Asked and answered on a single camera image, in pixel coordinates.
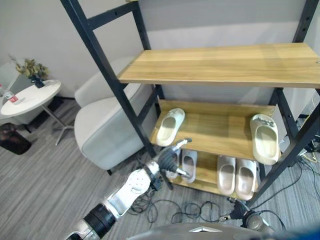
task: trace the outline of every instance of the white bottle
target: white bottle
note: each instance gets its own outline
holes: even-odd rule
[[[0,84],[0,93],[13,104],[18,104],[20,102],[17,96],[12,93],[12,91],[3,88],[1,84]]]

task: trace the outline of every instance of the wooden shelf board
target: wooden shelf board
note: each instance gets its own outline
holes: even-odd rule
[[[157,144],[161,122],[169,110],[182,108],[185,119],[174,142],[192,138],[185,148],[215,155],[254,160],[250,118],[255,114],[272,116],[274,106],[236,105],[160,100],[161,115],[150,141]]]
[[[305,43],[145,50],[121,83],[320,88],[319,57]]]
[[[180,186],[224,195],[220,192],[217,185],[217,160],[216,155],[206,152],[198,152],[195,181],[193,183],[186,183],[180,176],[175,179],[171,179],[170,181]],[[229,196],[239,199],[235,192]]]

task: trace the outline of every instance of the table leg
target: table leg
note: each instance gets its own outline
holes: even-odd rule
[[[65,130],[69,130],[69,129],[74,129],[74,126],[69,126],[69,125],[65,125],[59,118],[57,118],[56,115],[54,115],[54,113],[49,109],[47,108],[47,106],[45,105],[41,105],[41,107],[43,108],[43,110],[45,110],[51,117],[54,118],[54,120],[57,121],[57,123],[59,123],[61,126],[62,126],[62,129],[61,129],[61,133],[59,135],[59,137],[57,138],[56,142],[55,142],[55,145],[57,146],[58,143],[60,142]]]

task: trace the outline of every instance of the slide sandal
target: slide sandal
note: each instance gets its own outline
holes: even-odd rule
[[[181,153],[181,149],[179,149],[178,151],[176,151],[175,156],[174,156],[174,159],[173,159],[174,163],[175,163],[178,167],[179,167],[179,165],[180,165],[180,153]],[[168,179],[175,179],[175,178],[178,176],[177,173],[172,172],[172,171],[168,171],[168,170],[165,171],[165,175],[166,175],[166,177],[167,177]]]
[[[235,191],[236,158],[230,156],[218,156],[218,188],[224,195],[230,195]]]
[[[169,146],[175,139],[176,134],[185,119],[185,111],[181,108],[171,109],[161,122],[156,143],[159,146]]]
[[[264,114],[254,115],[250,120],[253,156],[266,165],[273,165],[279,159],[278,128],[275,121]]]
[[[188,184],[191,184],[196,179],[196,167],[197,167],[197,151],[182,150],[182,170],[190,174],[190,178],[182,177]]]
[[[246,159],[236,160],[235,192],[240,199],[250,200],[254,195],[257,164]]]

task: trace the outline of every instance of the white table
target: white table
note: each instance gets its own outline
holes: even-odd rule
[[[32,85],[18,92],[16,96],[20,100],[20,103],[13,104],[11,101],[7,101],[1,108],[1,114],[8,117],[14,117],[41,106],[62,126],[61,133],[55,142],[55,145],[58,145],[65,130],[74,129],[74,127],[64,124],[49,108],[47,108],[47,106],[45,106],[45,103],[60,91],[61,82],[59,80],[46,80],[43,83],[44,86],[42,88],[37,88],[35,85]]]

